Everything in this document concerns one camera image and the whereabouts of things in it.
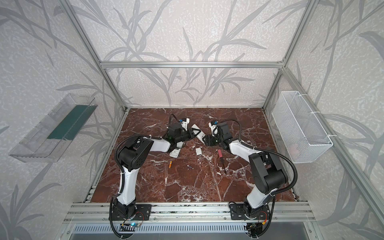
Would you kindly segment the pink handled screwdriver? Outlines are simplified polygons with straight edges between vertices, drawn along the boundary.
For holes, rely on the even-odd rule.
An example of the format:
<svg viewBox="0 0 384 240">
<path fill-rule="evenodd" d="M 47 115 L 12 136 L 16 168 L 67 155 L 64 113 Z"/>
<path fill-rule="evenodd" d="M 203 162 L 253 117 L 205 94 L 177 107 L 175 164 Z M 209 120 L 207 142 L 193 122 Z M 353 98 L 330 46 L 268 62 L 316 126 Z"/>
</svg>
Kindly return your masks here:
<svg viewBox="0 0 384 240">
<path fill-rule="evenodd" d="M 225 162 L 224 162 L 224 157 L 223 157 L 223 153 L 222 153 L 221 150 L 218 150 L 218 155 L 219 155 L 220 161 L 222 163 L 223 170 L 224 170 L 225 174 L 227 174 L 226 167 L 225 167 Z"/>
</svg>

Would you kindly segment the red white remote control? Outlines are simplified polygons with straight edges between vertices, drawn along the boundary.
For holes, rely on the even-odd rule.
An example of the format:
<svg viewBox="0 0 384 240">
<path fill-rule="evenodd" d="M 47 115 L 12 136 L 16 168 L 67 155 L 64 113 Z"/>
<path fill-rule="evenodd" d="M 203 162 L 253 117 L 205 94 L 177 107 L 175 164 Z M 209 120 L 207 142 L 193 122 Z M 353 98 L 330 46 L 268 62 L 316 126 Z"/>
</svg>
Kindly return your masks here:
<svg viewBox="0 0 384 240">
<path fill-rule="evenodd" d="M 178 158 L 180 152 L 181 152 L 181 149 L 184 145 L 184 142 L 179 142 L 177 144 L 175 144 L 175 147 L 173 148 L 173 150 L 170 152 L 170 157 L 172 158 Z"/>
</svg>

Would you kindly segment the white remote control yellow buttons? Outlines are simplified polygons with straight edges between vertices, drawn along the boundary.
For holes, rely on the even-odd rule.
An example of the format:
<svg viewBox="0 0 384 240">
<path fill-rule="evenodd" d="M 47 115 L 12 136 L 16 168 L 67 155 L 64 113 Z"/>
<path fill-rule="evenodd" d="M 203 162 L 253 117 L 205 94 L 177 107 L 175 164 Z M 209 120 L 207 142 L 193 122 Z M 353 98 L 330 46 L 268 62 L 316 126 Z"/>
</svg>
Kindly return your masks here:
<svg viewBox="0 0 384 240">
<path fill-rule="evenodd" d="M 196 137 L 202 142 L 204 143 L 204 140 L 203 138 L 206 136 L 206 134 L 196 125 L 196 124 L 193 124 L 192 125 L 192 129 L 193 129 L 193 133 L 196 135 Z"/>
</svg>

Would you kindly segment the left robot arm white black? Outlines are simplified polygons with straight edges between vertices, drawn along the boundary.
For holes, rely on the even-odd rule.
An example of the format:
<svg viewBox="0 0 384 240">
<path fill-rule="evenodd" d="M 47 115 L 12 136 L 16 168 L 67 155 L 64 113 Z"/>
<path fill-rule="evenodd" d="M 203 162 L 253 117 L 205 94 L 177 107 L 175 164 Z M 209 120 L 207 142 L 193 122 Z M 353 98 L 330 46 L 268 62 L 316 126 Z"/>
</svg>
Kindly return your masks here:
<svg viewBox="0 0 384 240">
<path fill-rule="evenodd" d="M 198 127 L 188 127 L 189 119 L 169 124 L 162 137 L 151 135 L 132 135 L 122 140 L 115 148 L 114 160 L 120 171 L 118 193 L 110 202 L 109 220 L 131 220 L 140 211 L 136 207 L 136 183 L 139 169 L 150 152 L 173 153 L 184 142 L 205 136 Z"/>
</svg>

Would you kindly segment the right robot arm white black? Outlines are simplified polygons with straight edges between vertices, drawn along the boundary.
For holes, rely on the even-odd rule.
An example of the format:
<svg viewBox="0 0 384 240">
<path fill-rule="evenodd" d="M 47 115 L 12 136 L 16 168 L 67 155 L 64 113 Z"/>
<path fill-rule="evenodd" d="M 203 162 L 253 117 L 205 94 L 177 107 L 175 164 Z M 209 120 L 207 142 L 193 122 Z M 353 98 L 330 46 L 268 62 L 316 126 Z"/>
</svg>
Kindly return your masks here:
<svg viewBox="0 0 384 240">
<path fill-rule="evenodd" d="M 228 120 L 211 121 L 212 133 L 203 137 L 206 146 L 219 146 L 232 155 L 236 155 L 251 165 L 255 187 L 247 195 L 243 209 L 237 219 L 255 220 L 260 212 L 268 212 L 268 203 L 276 199 L 276 195 L 292 189 L 298 180 L 298 171 L 294 163 L 286 156 L 273 150 L 251 146 L 238 137 L 233 137 Z"/>
</svg>

